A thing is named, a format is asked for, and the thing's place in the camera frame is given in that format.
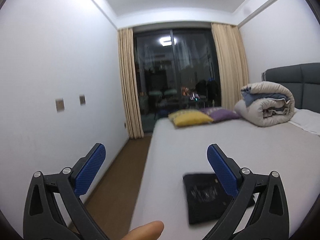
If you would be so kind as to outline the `person's left hand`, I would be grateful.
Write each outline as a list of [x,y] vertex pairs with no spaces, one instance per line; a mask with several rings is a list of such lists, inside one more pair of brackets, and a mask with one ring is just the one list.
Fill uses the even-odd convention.
[[163,230],[163,222],[157,220],[131,230],[122,240],[157,240]]

